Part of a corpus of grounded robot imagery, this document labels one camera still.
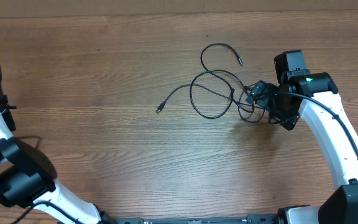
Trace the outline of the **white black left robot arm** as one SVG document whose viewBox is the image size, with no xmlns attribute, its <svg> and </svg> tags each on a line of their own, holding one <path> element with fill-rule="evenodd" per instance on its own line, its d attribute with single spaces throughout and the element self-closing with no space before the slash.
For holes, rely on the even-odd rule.
<svg viewBox="0 0 358 224">
<path fill-rule="evenodd" d="M 16 138 L 7 96 L 2 90 L 0 66 L 0 204 L 15 205 L 27 213 L 43 211 L 62 223 L 103 223 L 102 211 L 77 197 L 57 179 L 49 158 L 36 147 Z"/>
</svg>

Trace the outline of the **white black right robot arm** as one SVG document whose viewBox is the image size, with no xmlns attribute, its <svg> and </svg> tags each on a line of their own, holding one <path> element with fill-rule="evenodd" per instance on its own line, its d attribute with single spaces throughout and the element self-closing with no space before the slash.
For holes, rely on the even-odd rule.
<svg viewBox="0 0 358 224">
<path fill-rule="evenodd" d="M 277 85 L 259 81 L 247 97 L 268 112 L 268 122 L 292 130 L 299 119 L 311 129 L 333 178 L 334 193 L 320 206 L 278 210 L 268 223 L 358 223 L 358 135 L 334 80 L 311 73 L 302 51 L 274 58 Z"/>
</svg>

